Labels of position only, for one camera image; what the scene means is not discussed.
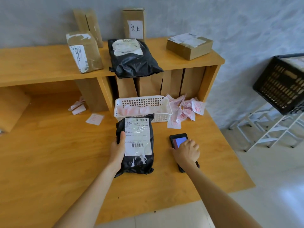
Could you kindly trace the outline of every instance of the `black plastic crate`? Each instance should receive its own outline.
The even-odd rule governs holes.
[[[274,56],[253,89],[282,115],[304,111],[304,72],[282,58],[304,53]]]

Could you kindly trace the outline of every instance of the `gray wall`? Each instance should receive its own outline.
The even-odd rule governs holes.
[[[220,128],[264,100],[252,85],[269,58],[304,52],[304,0],[0,0],[0,48],[66,43],[73,8],[93,8],[103,39],[123,37],[121,9],[144,7],[148,38],[192,32],[226,59],[207,100]]]

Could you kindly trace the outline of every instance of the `white plastic basket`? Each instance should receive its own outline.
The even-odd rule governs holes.
[[[160,95],[156,96],[145,96],[145,97],[135,97],[135,98],[118,98],[115,101],[115,109],[114,109],[114,117],[118,121],[126,118],[126,117],[133,117],[133,116],[145,116],[145,115],[128,115],[123,116],[118,111],[118,106],[125,107],[126,105],[131,106],[138,106],[138,107],[144,107],[144,106],[157,106],[162,111],[162,113],[154,113],[154,119],[152,122],[167,122],[169,121],[172,110],[169,104],[169,100]]]

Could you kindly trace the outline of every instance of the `black plastic mailer bag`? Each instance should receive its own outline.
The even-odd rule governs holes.
[[[136,39],[108,40],[112,67],[118,78],[145,77],[163,72],[147,45]]]
[[[123,173],[150,174],[153,172],[153,129],[151,121],[154,114],[144,117],[127,117],[116,123],[117,144],[120,133],[126,133],[125,155],[121,169],[115,177]]]

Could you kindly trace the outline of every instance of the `handwritten sign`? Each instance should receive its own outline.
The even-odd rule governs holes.
[[[142,21],[128,21],[130,38],[143,39],[142,24]]]

